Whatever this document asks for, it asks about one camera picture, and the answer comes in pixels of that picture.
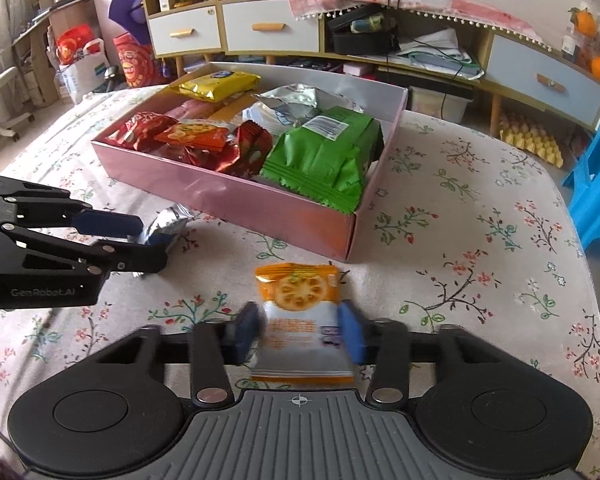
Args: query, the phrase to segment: floral tablecloth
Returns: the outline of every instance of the floral tablecloth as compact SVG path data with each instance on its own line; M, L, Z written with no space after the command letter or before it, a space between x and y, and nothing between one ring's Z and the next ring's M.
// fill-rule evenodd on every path
M94 135L157 88L87 99L34 142L4 174L70 189L96 208L149 221L169 203L109 178L91 149ZM587 261L567 209L544 169L499 140L405 112L387 147L364 236L342 270L344 298L373 317L428 332L464 326L578 391L594 415L580 463L600 473L600 314ZM68 230L56 235L79 242ZM0 311L0 427L34 384L147 323L168 332L235 313L259 300L253 269L325 259L282 240L196 214L160 275L113 273L92 307ZM358 384L372 370L362 368ZM254 384L249 367L231 372L236 389ZM412 370L412 394L432 384L431 368ZM168 383L186 396L186 367ZM0 455L15 463L5 446Z

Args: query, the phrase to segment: yellow egg tray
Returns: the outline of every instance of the yellow egg tray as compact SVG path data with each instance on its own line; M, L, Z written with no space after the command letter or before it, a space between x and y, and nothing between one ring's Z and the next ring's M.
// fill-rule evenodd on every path
M535 153L542 160L561 168L564 164L558 143L547 134L542 124L529 121L515 112L500 116L500 140L520 150Z

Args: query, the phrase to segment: gray drawer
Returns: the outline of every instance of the gray drawer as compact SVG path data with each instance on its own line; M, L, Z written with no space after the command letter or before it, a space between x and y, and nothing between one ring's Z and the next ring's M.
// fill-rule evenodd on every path
M538 76L554 81L555 86L542 84ZM486 78L595 126L600 85L542 52L496 34Z

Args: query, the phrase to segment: blue stool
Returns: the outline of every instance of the blue stool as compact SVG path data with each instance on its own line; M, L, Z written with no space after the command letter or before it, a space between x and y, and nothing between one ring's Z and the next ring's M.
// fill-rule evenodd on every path
M600 129L562 185L574 190L569 213L586 249L600 238Z

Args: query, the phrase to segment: wooden drawer handle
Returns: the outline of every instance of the wooden drawer handle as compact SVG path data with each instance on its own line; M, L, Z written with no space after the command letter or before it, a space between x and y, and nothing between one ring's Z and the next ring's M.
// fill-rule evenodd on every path
M169 34L169 36L172 38L188 38L193 34L194 30L195 29L193 28L188 28L187 30L178 30L177 32L172 32Z
M538 82L540 84L546 86L547 88L550 88L551 90L555 90L556 92L559 92L560 94L567 93L566 87L561 85L560 83L557 83L553 79L549 79L547 76L544 76L542 74L536 74L536 75L538 76Z
M251 25L251 30L257 32L279 32L285 27L285 23L254 23Z

